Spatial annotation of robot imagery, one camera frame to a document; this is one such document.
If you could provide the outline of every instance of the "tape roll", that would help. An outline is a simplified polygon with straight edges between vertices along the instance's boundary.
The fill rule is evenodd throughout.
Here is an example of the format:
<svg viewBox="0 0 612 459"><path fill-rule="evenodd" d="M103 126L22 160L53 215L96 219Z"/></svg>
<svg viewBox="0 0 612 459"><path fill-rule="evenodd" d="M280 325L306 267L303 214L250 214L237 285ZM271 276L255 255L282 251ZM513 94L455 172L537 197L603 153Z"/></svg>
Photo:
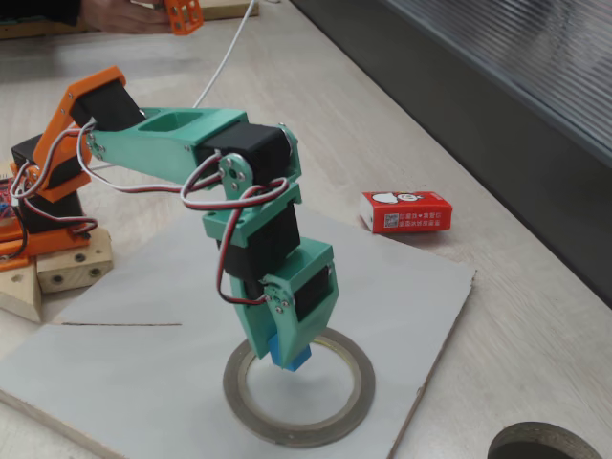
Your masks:
<svg viewBox="0 0 612 459"><path fill-rule="evenodd" d="M354 386L346 405L335 415L314 424L296 425L266 415L254 402L247 387L247 373L255 360L248 341L231 354L223 376L229 407L242 424L259 438L292 448L312 448L334 443L352 432L365 419L374 400L376 378L370 359L355 342L330 328L314 344L338 354L353 374Z"/></svg>

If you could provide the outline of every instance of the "circular hole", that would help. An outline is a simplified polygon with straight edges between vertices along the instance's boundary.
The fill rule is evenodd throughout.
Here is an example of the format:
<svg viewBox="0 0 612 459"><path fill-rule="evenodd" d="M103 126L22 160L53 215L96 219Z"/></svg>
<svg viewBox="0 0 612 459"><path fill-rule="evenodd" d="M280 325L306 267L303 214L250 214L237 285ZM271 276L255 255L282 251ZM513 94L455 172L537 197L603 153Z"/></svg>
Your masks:
<svg viewBox="0 0 612 459"><path fill-rule="evenodd" d="M259 409L282 423L307 425L342 410L354 387L346 362L330 349L311 344L313 356L295 373L282 370L271 358L255 360L247 386Z"/></svg>
<svg viewBox="0 0 612 459"><path fill-rule="evenodd" d="M491 443L488 459L601 459L578 435L543 423L503 429Z"/></svg>

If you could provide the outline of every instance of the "table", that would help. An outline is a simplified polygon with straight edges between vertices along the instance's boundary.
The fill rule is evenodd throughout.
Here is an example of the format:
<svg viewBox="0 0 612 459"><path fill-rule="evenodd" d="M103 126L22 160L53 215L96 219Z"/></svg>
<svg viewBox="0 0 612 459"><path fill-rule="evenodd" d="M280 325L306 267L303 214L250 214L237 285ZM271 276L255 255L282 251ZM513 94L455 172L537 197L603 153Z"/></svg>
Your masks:
<svg viewBox="0 0 612 459"><path fill-rule="evenodd" d="M90 33L0 44L0 160L42 130L69 83L112 64L139 105L189 106L236 26L211 23L187 38ZM398 457L485 458L503 427L524 421L563 426L612 455L612 313L291 4L262 5L206 105L292 128L305 204L340 221L359 224L364 190L435 190L454 205L452 230L397 237L478 270ZM155 180L119 168L105 175ZM81 197L117 256L186 211L172 196L99 184ZM54 296L48 316L74 295ZM0 311L0 357L36 329ZM0 458L33 456L95 457L0 405Z"/></svg>

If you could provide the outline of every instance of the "wooden block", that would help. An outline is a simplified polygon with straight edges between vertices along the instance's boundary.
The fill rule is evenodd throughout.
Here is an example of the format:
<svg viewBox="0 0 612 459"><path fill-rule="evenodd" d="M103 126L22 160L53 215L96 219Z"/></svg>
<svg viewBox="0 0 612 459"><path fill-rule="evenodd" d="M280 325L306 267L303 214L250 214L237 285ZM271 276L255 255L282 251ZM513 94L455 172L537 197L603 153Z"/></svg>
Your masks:
<svg viewBox="0 0 612 459"><path fill-rule="evenodd" d="M249 0L200 0L205 21L242 17L249 7ZM252 16L259 14L259 3L252 9ZM0 40L27 36L56 35L64 33L91 32L85 23L79 21L75 27L51 21L19 22L0 25Z"/></svg>
<svg viewBox="0 0 612 459"><path fill-rule="evenodd" d="M249 7L249 0L200 0L205 21L243 17ZM259 14L259 2L252 9L251 16Z"/></svg>
<svg viewBox="0 0 612 459"><path fill-rule="evenodd" d="M113 251L108 231L94 229L88 247L39 255L38 282L45 294L88 287L113 268Z"/></svg>
<svg viewBox="0 0 612 459"><path fill-rule="evenodd" d="M0 307L32 322L42 321L42 301L34 263L0 272Z"/></svg>

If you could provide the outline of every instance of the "small red carton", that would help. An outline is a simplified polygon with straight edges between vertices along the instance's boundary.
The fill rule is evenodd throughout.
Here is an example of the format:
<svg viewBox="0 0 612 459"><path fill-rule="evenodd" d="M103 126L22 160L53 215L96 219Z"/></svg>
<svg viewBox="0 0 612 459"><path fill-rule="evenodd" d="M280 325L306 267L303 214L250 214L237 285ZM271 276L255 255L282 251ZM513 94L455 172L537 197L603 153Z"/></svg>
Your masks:
<svg viewBox="0 0 612 459"><path fill-rule="evenodd" d="M365 192L361 218L372 232L448 230L452 206L431 191Z"/></svg>

